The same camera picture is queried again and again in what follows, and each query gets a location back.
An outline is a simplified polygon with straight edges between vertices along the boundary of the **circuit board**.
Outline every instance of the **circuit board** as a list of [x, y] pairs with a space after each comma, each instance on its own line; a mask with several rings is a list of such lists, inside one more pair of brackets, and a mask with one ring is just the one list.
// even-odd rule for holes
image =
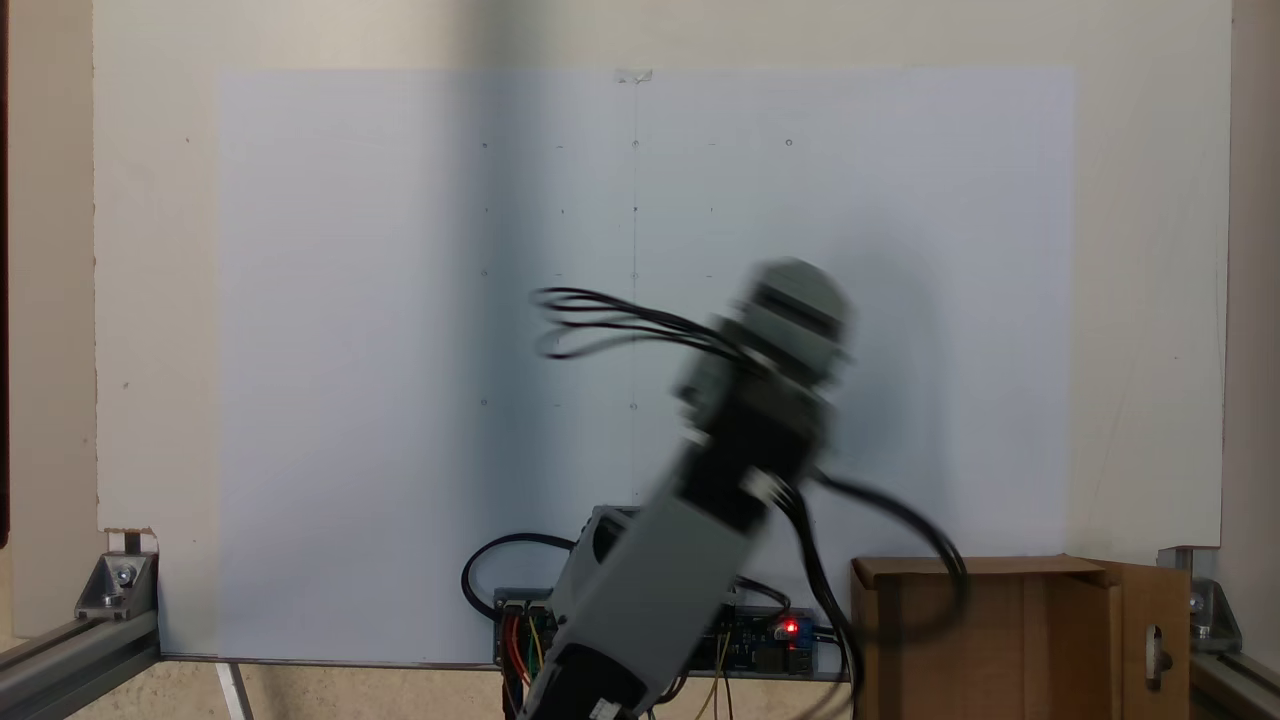
[[[494, 609], [520, 618], [520, 637], [531, 642], [525, 624], [538, 630], [538, 643], [549, 648], [558, 628], [547, 612], [547, 588], [499, 588], [494, 591]], [[493, 659], [500, 666], [502, 629], [494, 623]], [[724, 647], [724, 638], [728, 647]], [[732, 678], [809, 679], [814, 674], [814, 620], [809, 610], [791, 609], [778, 615], [777, 607], [724, 605], [716, 621], [707, 628], [689, 659], [689, 674], [709, 676], [716, 673], [723, 655], [722, 670]]]

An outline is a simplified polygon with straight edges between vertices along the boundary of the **cardboard flap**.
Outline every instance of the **cardboard flap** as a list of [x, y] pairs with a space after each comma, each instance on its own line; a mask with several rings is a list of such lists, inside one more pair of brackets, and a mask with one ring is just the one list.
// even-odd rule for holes
[[[970, 575], [1097, 574], [1103, 568], [1070, 555], [1046, 557], [966, 557]], [[864, 588], [874, 588], [879, 575], [938, 575], [947, 569], [937, 557], [859, 557], [854, 574]]]
[[[1121, 675], [1125, 720], [1187, 720], [1190, 697], [1190, 575], [1183, 570], [1094, 561], [1121, 588]], [[1172, 665], [1148, 682], [1149, 635], [1160, 628]]]

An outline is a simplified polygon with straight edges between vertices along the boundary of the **yellow wire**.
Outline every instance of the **yellow wire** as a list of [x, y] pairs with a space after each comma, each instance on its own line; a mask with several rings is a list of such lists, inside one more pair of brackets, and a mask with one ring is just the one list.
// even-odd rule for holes
[[719, 674], [724, 667], [724, 656], [728, 655], [728, 635], [724, 635], [724, 648], [721, 650], [721, 659], [716, 662], [716, 675], [712, 676], [712, 692], [707, 693], [707, 700], [703, 701], [703, 708], [698, 711], [694, 720], [703, 720], [703, 714], [707, 712], [707, 706], [712, 703], [712, 697], [716, 696], [716, 688], [719, 687]]
[[538, 626], [534, 625], [534, 619], [532, 618], [529, 619], [529, 633], [534, 635], [534, 647], [538, 648], [538, 667], [539, 667], [539, 673], [540, 673], [541, 671], [540, 669], [543, 666], [543, 660], [544, 660], [544, 657], [543, 657], [543, 641], [538, 639]]

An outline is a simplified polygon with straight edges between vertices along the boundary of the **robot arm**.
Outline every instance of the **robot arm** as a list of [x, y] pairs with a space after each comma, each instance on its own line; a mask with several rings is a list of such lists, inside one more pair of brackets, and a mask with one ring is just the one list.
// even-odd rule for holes
[[562, 624], [521, 717], [636, 716], [680, 674], [746, 562], [773, 492], [800, 483], [822, 445], [827, 404], [815, 391], [840, 357], [845, 315], [812, 265], [763, 270], [740, 319], [719, 328], [753, 363], [696, 360], [677, 391], [695, 438], [590, 578], [567, 578], [570, 559], [550, 598]]

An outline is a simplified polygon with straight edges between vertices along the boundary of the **wall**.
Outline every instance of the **wall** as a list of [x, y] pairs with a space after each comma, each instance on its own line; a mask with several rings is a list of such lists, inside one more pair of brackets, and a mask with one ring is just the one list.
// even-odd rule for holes
[[1071, 65], [1071, 550], [1219, 541], [1226, 0], [114, 0], [95, 63], [99, 521], [157, 533], [173, 647], [216, 652], [227, 69]]
[[1222, 548], [1244, 648], [1280, 670], [1280, 3], [1238, 0], [1231, 49]]
[[10, 0], [9, 457], [15, 629], [70, 619], [97, 532], [90, 0]]

